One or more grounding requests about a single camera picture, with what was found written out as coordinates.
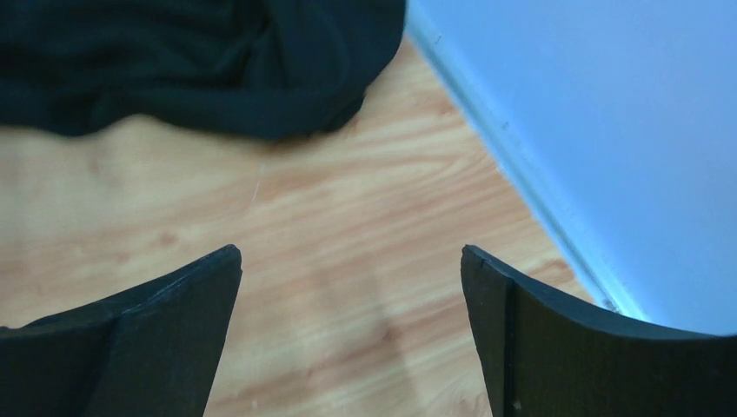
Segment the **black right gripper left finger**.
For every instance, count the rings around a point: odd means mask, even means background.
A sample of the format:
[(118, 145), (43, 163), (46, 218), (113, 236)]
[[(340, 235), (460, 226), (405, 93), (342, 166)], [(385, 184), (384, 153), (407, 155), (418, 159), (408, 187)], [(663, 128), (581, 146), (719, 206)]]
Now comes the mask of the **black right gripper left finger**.
[(2, 415), (203, 415), (241, 264), (227, 245), (101, 300), (2, 328)]

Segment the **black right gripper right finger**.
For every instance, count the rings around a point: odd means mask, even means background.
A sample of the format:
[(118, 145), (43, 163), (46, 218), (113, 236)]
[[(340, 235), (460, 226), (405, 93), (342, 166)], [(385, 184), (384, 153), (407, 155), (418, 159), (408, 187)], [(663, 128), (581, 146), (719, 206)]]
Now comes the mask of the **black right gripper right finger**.
[(462, 250), (495, 416), (733, 416), (736, 339), (639, 321)]

